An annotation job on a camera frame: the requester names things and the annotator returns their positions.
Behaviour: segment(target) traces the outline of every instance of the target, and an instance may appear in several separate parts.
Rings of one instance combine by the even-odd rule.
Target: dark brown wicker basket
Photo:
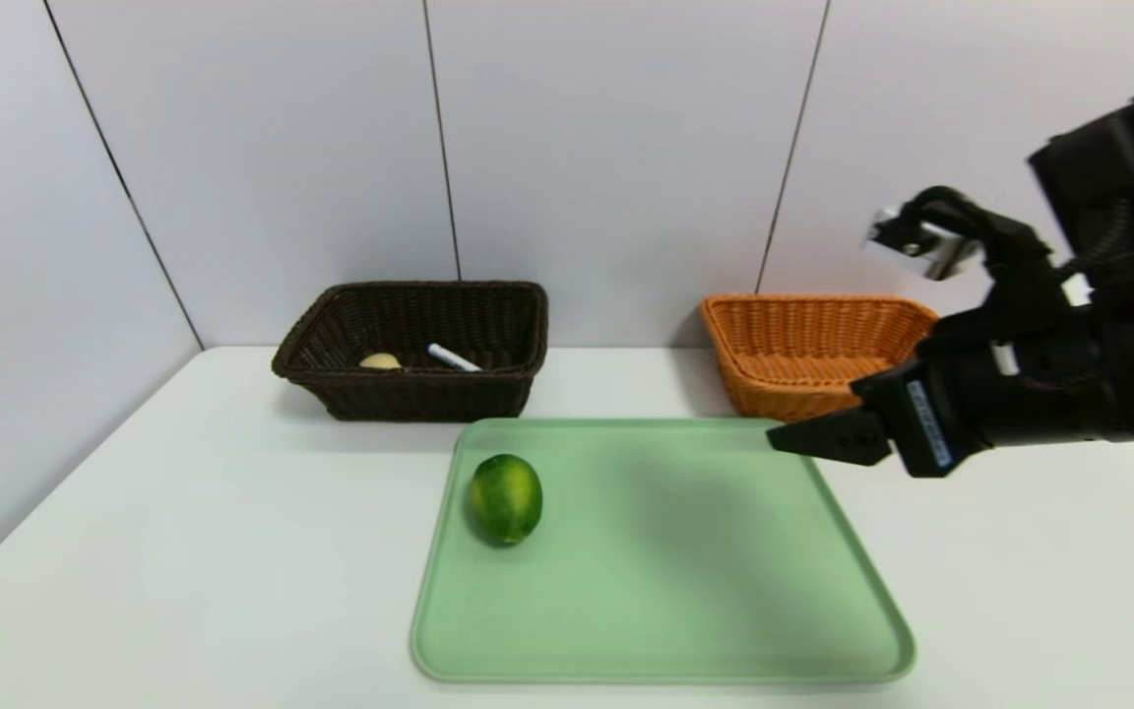
[[[518,416],[545,360],[549,299],[534,282],[387,281],[328,288],[273,357],[344,422],[475,422]],[[463,372],[428,344],[475,362]],[[358,362],[375,352],[401,370]]]

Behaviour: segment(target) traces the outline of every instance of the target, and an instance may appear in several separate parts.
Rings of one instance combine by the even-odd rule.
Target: table
[[[459,425],[340,423],[218,348],[0,547],[0,708],[1134,706],[1134,445],[820,463],[917,638],[860,687],[450,686],[408,632]],[[526,416],[730,414],[710,352],[550,349]]]

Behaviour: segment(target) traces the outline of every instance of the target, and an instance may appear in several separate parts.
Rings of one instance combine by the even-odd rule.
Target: orange wicker basket
[[[734,408],[780,422],[855,407],[847,383],[907,360],[939,319],[887,295],[713,295],[702,313]]]

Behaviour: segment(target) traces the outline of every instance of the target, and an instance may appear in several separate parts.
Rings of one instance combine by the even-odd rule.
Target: white wall
[[[195,352],[43,3],[0,0],[0,541]]]
[[[981,269],[931,282],[864,256],[870,217],[949,184],[1064,260],[1026,157],[1132,95],[1133,1],[832,0],[761,290],[980,304]]]
[[[314,297],[454,279],[422,0],[51,0],[206,346]]]
[[[824,0],[429,0],[460,273],[553,345],[705,341],[759,280]]]

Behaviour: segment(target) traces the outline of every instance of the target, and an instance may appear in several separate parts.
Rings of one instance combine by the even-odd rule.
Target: label sticker
[[[913,408],[916,408],[921,429],[926,431],[926,441],[930,444],[930,451],[936,454],[936,463],[940,467],[949,466],[953,454],[948,449],[948,440],[943,439],[939,422],[936,421],[936,410],[930,407],[930,399],[926,399],[926,387],[917,380],[909,381],[908,398],[913,400]]]

